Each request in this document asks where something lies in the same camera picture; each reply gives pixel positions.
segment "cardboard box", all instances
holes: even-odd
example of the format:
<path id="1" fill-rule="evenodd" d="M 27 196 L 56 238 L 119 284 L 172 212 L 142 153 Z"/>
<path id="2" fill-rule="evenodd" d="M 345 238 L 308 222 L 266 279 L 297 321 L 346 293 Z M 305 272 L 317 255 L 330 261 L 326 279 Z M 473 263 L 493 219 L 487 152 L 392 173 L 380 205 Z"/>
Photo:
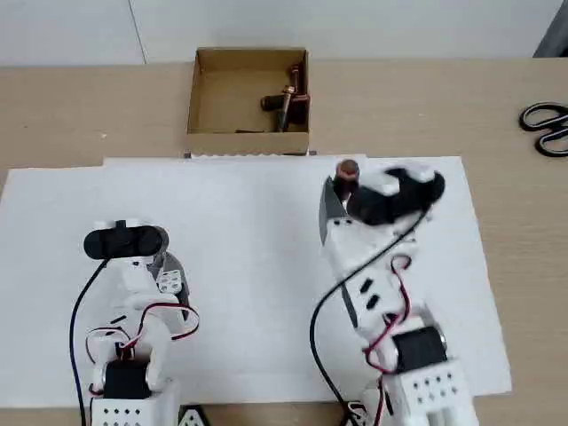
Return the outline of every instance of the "cardboard box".
<path id="1" fill-rule="evenodd" d="M 200 48 L 195 55 L 187 133 L 192 154 L 305 154 L 309 145 L 309 102 L 305 124 L 290 123 L 276 133 L 275 112 L 260 99 L 290 84 L 289 68 L 299 64 L 302 91 L 308 90 L 305 49 Z M 236 130 L 262 131 L 235 133 Z"/>

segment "white paper sheet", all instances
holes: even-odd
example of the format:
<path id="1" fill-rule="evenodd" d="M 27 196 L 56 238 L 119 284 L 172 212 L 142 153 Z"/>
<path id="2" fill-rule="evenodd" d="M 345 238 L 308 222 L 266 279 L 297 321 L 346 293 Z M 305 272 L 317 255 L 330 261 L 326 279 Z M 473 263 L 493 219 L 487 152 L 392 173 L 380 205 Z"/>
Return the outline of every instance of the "white paper sheet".
<path id="1" fill-rule="evenodd" d="M 414 159 L 446 177 L 436 218 L 417 231 L 407 276 L 424 297 L 476 395 L 510 390 L 509 363 L 459 158 Z M 364 167 L 394 160 L 366 161 Z M 336 159 L 192 162 L 74 170 L 13 170 L 0 202 L 0 406 L 75 406 L 67 328 L 97 262 L 83 238 L 98 220 L 161 225 L 183 263 L 200 331 L 175 343 L 169 371 L 199 403 L 330 400 L 308 344 L 312 309 L 334 283 L 318 228 L 321 184 Z M 86 296 L 75 348 L 85 388 L 88 328 L 119 294 L 104 271 Z M 375 377 L 341 297 L 319 320 L 318 342 L 346 398 Z"/>

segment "black cable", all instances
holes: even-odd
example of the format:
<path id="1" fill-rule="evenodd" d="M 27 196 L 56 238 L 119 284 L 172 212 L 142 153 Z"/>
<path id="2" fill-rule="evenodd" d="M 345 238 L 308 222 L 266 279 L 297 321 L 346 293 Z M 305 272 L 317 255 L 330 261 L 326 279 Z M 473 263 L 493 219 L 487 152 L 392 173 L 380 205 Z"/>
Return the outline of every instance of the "black cable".
<path id="1" fill-rule="evenodd" d="M 81 392 L 81 379 L 79 379 L 79 373 L 77 372 L 77 364 L 75 362 L 75 343 L 74 343 L 74 335 L 75 335 L 75 319 L 77 318 L 77 311 L 79 311 L 79 305 L 81 301 L 85 297 L 85 294 L 91 287 L 92 283 L 95 282 L 97 277 L 99 276 L 100 272 L 105 269 L 110 259 L 105 259 L 101 262 L 97 270 L 91 275 L 81 293 L 79 293 L 79 297 L 75 302 L 75 306 L 73 307 L 73 312 L 71 313 L 71 321 L 69 323 L 69 358 L 71 358 L 71 368 L 73 369 L 73 377 L 75 378 L 75 388 L 77 390 L 77 397 L 79 398 L 79 412 L 81 414 L 81 426 L 87 426 L 87 416 L 85 415 L 85 405 L 83 403 L 83 393 Z"/>
<path id="2" fill-rule="evenodd" d="M 383 248 L 381 251 L 379 251 L 376 255 L 372 256 L 369 260 L 367 260 L 365 263 L 363 263 L 361 266 L 358 266 L 357 268 L 355 268 L 355 270 L 353 270 L 349 275 L 347 275 L 346 278 L 340 280 L 337 284 L 335 284 L 318 302 L 318 304 L 316 305 L 316 308 L 313 310 L 313 314 L 312 314 L 312 320 L 310 321 L 310 348 L 312 349 L 312 356 L 314 361 L 316 361 L 316 364 L 318 365 L 318 369 L 320 370 L 319 372 L 321 373 L 321 375 L 323 376 L 324 380 L 327 383 L 327 386 L 329 387 L 329 389 L 331 389 L 332 392 L 334 392 L 335 397 L 337 398 L 337 400 L 339 401 L 339 403 L 342 405 L 344 412 L 347 414 L 347 416 L 349 417 L 349 420 L 351 420 L 351 422 L 353 423 L 353 425 L 356 425 L 356 421 L 355 418 L 353 417 L 353 413 L 351 412 L 351 410 L 349 409 L 349 407 L 347 406 L 347 403 L 345 402 L 345 400 L 343 399 L 343 397 L 341 396 L 341 393 L 339 392 L 339 390 L 336 388 L 333 380 L 331 380 L 331 377 L 329 376 L 329 374 L 327 373 L 326 369 L 323 367 L 323 364 L 321 362 L 321 358 L 320 355 L 318 354 L 318 347 L 316 345 L 316 338 L 315 338 L 315 334 L 316 334 L 316 322 L 318 320 L 318 315 L 320 314 L 321 308 L 323 307 L 323 305 L 326 303 L 326 301 L 342 286 L 345 285 L 345 283 L 350 280 L 351 278 L 353 278 L 355 275 L 357 275 L 359 272 L 363 271 L 365 268 L 367 268 L 370 264 L 372 264 L 373 262 L 376 262 L 377 260 L 379 260 L 381 257 L 383 257 L 388 251 L 390 251 L 391 249 L 393 249 L 397 244 L 399 244 L 402 240 L 404 240 L 410 233 L 412 233 L 416 227 L 421 223 L 421 221 L 426 217 L 426 214 L 428 213 L 430 208 L 426 208 L 422 211 L 422 213 L 420 214 L 420 216 L 416 219 L 416 221 L 410 225 L 408 227 L 408 229 L 406 229 L 406 231 L 404 231 L 402 234 L 399 235 L 399 237 L 397 237 L 395 240 L 393 240 L 390 244 L 388 244 L 385 248 Z"/>

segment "mounting holes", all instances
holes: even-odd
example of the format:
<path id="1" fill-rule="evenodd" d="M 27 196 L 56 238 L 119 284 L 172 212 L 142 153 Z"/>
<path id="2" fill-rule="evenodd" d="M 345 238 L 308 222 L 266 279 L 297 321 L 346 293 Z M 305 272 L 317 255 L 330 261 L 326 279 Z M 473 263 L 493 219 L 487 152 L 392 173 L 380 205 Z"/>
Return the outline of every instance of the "mounting holes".
<path id="1" fill-rule="evenodd" d="M 375 308 L 376 304 L 379 302 L 380 297 L 378 295 L 372 295 L 367 302 L 367 310 L 370 311 Z"/>
<path id="2" fill-rule="evenodd" d="M 363 285 L 361 286 L 361 288 L 359 289 L 359 291 L 361 292 L 361 295 L 364 295 L 367 291 L 369 291 L 369 289 L 371 288 L 372 285 L 373 285 L 373 280 L 371 280 L 370 278 L 367 278 L 365 280 L 365 282 L 363 283 Z"/>

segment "red wire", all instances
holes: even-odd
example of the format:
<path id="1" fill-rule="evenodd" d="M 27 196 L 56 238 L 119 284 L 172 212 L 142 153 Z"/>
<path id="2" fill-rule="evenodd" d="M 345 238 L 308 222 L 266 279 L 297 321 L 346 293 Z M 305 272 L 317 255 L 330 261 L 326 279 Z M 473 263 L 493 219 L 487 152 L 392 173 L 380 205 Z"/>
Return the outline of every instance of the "red wire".
<path id="1" fill-rule="evenodd" d="M 91 355 L 91 351 L 89 350 L 89 335 L 92 332 L 95 331 L 102 331 L 102 330 L 106 330 L 110 333 L 113 333 L 115 331 L 120 331 L 122 333 L 124 333 L 124 335 L 126 335 L 126 338 L 128 340 L 130 340 L 130 336 L 128 335 L 128 333 L 126 333 L 126 331 L 124 331 L 124 329 L 122 327 L 97 327 L 97 328 L 93 328 L 91 331 L 89 331 L 89 333 L 87 333 L 87 336 L 85 337 L 85 351 L 87 352 L 87 356 L 89 357 L 89 360 L 94 364 L 95 363 L 95 359 L 92 357 Z"/>
<path id="2" fill-rule="evenodd" d="M 410 257 L 409 255 L 394 255 L 391 259 L 390 259 L 390 271 L 397 277 L 398 279 L 398 284 L 400 285 L 400 293 L 402 294 L 402 298 L 404 299 L 405 302 L 405 314 L 404 317 L 402 318 L 401 322 L 406 321 L 406 319 L 408 318 L 408 315 L 410 314 L 410 296 L 408 295 L 408 292 L 406 291 L 406 287 L 405 287 L 405 283 L 402 280 L 402 277 L 400 276 L 400 273 L 398 272 L 397 268 L 394 267 L 394 262 L 397 259 L 403 258 L 405 259 L 405 264 L 402 266 L 402 269 L 405 271 L 406 269 L 408 269 L 410 267 L 410 265 L 412 264 L 412 257 Z"/>
<path id="3" fill-rule="evenodd" d="M 390 259 L 390 270 L 398 278 L 398 282 L 400 284 L 400 293 L 405 303 L 405 309 L 402 313 L 398 313 L 392 321 L 387 322 L 386 327 L 382 331 L 382 333 L 379 334 L 379 336 L 369 346 L 363 349 L 363 353 L 365 353 L 365 361 L 367 362 L 367 364 L 372 368 L 380 371 L 384 375 L 392 374 L 395 370 L 388 370 L 378 364 L 375 364 L 373 360 L 371 360 L 371 354 L 373 353 L 373 351 L 375 351 L 375 348 L 379 345 L 379 343 L 391 332 L 394 326 L 398 324 L 398 321 L 400 320 L 400 323 L 404 322 L 410 313 L 410 297 L 408 295 L 408 292 L 406 291 L 405 283 L 402 280 L 402 277 L 398 273 L 397 268 L 395 268 L 394 266 L 395 260 L 399 258 L 404 258 L 406 260 L 405 264 L 402 266 L 402 269 L 406 270 L 412 264 L 412 257 L 410 257 L 409 255 L 395 255 Z"/>
<path id="4" fill-rule="evenodd" d="M 171 337 L 171 340 L 175 341 L 175 340 L 180 340 L 180 339 L 183 339 L 185 337 L 188 337 L 189 335 L 192 335 L 193 333 L 195 333 L 197 331 L 197 329 L 199 328 L 199 313 L 197 313 L 197 311 L 194 308 L 192 308 L 191 306 L 185 306 L 184 304 L 169 304 L 169 303 L 164 303 L 164 302 L 158 302 L 158 303 L 155 303 L 155 304 L 149 304 L 142 311 L 142 316 L 140 317 L 140 324 L 138 325 L 137 335 L 140 335 L 140 333 L 142 332 L 142 328 L 144 328 L 144 319 L 146 318 L 148 311 L 150 311 L 153 308 L 186 308 L 187 310 L 194 313 L 195 316 L 197 317 L 197 325 L 193 329 L 191 329 L 190 331 L 185 332 L 181 335 L 173 335 Z M 130 348 L 133 348 L 134 346 L 136 346 L 139 339 L 140 339 L 140 336 L 138 336 L 135 340 L 132 340 L 127 345 L 123 346 L 122 350 L 125 351 L 125 350 L 128 350 Z"/>

